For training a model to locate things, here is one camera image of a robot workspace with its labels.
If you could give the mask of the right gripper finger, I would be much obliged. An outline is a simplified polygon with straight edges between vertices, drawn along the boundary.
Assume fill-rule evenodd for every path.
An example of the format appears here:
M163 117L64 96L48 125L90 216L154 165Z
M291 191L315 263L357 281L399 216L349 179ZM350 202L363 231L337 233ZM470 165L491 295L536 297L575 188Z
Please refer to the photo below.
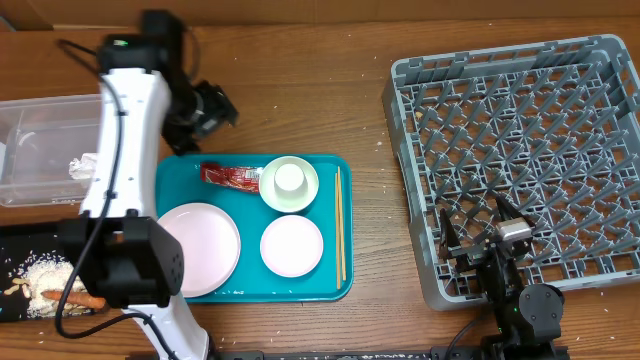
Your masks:
M458 247L460 240L458 233L454 229L447 211L442 208L439 212L440 216L440 249L449 250L450 248Z
M502 221L513 220L521 217L521 213L503 196L496 194L495 201L498 214Z

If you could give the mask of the red snack wrapper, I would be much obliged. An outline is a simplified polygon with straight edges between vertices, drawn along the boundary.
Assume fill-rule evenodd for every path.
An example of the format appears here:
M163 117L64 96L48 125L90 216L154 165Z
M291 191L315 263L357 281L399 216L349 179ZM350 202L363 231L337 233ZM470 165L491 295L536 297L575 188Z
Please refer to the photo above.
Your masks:
M259 192L261 167L223 166L218 163L200 164L200 178L205 183L247 193Z

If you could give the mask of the large pink plate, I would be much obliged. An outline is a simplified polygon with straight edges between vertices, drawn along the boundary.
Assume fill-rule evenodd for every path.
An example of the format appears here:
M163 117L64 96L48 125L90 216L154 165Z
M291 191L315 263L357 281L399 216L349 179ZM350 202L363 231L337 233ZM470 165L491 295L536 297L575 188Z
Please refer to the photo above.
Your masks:
M209 294L231 277L239 262L241 237L225 211L206 203L188 203L166 212L159 224L182 247L185 298Z

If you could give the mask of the white napkin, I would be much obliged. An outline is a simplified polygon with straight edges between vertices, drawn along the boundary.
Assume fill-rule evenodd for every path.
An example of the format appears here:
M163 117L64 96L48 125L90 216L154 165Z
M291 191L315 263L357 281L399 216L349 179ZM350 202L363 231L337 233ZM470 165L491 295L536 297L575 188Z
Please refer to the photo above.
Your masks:
M91 180L97 167L97 160L97 153L84 153L80 159L74 158L68 166L69 176L73 180Z

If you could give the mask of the orange carrot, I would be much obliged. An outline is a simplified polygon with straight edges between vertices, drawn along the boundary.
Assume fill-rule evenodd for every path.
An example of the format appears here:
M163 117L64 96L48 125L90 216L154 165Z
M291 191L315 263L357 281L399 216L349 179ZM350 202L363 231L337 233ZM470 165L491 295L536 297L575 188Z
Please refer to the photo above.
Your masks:
M62 291L46 290L43 291L41 295L46 299L57 301L62 305L69 303L95 310L100 310L106 306L106 300L104 298L93 297L87 292L70 292L65 300L62 299Z

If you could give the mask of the rice and peanut scraps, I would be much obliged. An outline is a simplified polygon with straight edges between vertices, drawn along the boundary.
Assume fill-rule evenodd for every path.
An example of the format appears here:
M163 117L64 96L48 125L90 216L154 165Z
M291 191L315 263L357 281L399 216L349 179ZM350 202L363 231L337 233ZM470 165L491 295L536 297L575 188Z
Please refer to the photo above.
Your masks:
M58 301L43 295L60 294L73 266L56 250L37 254L31 250L21 263L9 258L1 272L1 319L3 321L53 318Z

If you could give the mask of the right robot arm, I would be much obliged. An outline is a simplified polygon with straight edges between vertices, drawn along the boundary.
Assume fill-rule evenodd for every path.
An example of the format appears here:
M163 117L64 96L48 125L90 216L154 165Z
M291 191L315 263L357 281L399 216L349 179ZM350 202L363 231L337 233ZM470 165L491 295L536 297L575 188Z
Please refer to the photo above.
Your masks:
M526 285L516 261L531 250L535 223L504 197L495 197L497 231L482 235L474 245L464 247L447 212L440 211L439 256L455 261L458 272L473 271L488 308L469 322L450 342L446 359L567 359L568 349L557 348L565 297L557 287L537 283ZM481 339L478 346L463 348L459 340L484 317L492 314L496 335Z

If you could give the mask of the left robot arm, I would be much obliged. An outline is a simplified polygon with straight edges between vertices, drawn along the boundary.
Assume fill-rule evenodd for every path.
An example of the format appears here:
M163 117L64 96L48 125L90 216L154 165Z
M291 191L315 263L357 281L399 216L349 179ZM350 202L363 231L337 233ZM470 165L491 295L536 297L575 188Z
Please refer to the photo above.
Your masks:
M134 320L160 358L212 359L212 339L180 291L182 248L158 222L157 157L161 143L196 152L238 113L221 87L184 71L185 32L171 12L146 10L136 33L109 35L96 50L97 164L78 217L58 228L71 280Z

